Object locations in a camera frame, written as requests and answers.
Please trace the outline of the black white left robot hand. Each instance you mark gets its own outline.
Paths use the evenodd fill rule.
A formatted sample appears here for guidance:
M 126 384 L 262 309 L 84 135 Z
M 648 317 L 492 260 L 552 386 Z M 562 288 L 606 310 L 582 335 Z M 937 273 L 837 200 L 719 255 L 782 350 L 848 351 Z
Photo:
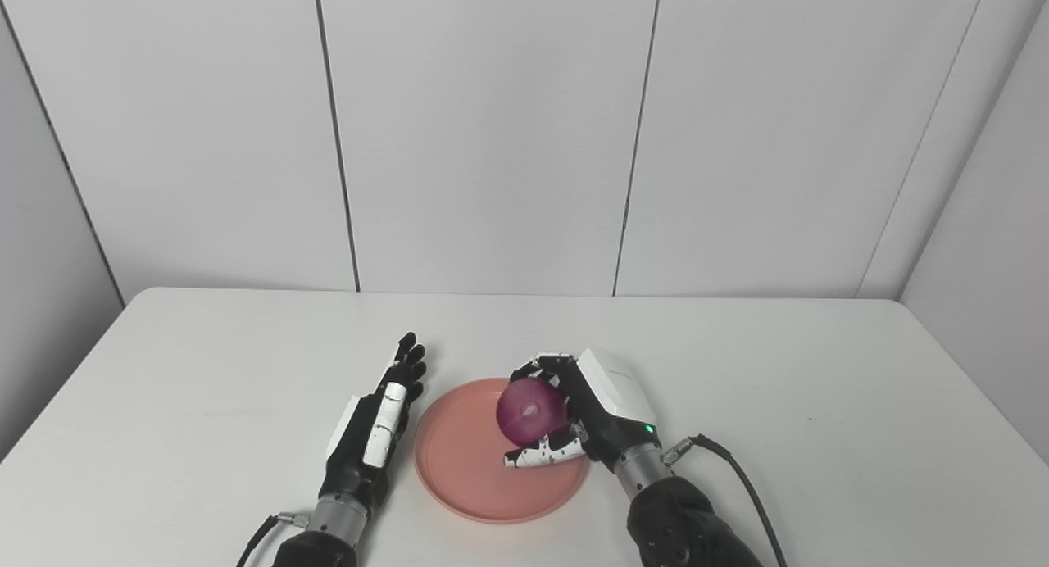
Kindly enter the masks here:
M 344 411 L 318 497 L 351 499 L 367 517 L 385 503 L 391 459 L 406 432 L 410 407 L 424 391 L 424 355 L 416 333 L 398 339 L 397 351 L 374 391 L 355 397 Z

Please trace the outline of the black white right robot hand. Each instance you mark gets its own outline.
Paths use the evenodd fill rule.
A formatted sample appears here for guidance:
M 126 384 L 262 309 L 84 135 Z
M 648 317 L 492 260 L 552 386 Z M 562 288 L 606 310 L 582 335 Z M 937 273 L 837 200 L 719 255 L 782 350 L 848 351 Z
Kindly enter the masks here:
M 631 451 L 660 448 L 656 413 L 631 370 L 595 349 L 539 353 L 510 375 L 508 414 L 524 430 L 504 455 L 510 468 L 535 468 L 586 456 L 615 471 Z

